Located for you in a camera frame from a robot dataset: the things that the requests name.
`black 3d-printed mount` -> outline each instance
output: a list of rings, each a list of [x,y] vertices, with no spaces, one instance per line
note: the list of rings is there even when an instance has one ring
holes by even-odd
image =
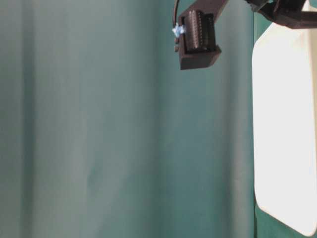
[[[317,12],[302,11],[306,0],[245,0],[254,12],[269,21],[292,29],[317,28]],[[180,34],[179,60],[181,69],[209,67],[221,49],[215,42],[214,24],[228,0],[196,0],[180,14],[178,23],[186,30]]]

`blue tape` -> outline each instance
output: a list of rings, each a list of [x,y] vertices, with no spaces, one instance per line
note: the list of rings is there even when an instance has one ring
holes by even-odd
[[[174,32],[175,36],[179,38],[181,34],[184,34],[186,32],[185,26],[179,26],[178,23],[176,26],[172,29],[172,32]]]

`black clamp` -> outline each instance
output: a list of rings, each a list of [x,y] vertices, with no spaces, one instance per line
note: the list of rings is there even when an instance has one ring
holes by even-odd
[[[215,63],[221,49],[215,42],[214,24],[227,2],[228,0],[197,0],[180,14],[179,26],[175,22],[175,4],[173,26],[182,30],[175,38],[175,51],[179,52],[181,69],[205,68]]]
[[[317,28],[317,12],[302,11],[306,0],[247,0],[267,20],[291,29]]]

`white panel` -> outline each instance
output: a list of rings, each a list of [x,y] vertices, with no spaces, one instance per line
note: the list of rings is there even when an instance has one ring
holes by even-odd
[[[306,236],[317,228],[315,34],[272,24],[253,53],[257,203]]]

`green fabric backdrop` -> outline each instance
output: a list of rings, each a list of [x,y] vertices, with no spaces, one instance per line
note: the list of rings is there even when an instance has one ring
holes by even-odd
[[[180,71],[172,6],[0,1],[0,237],[253,237],[253,15]]]

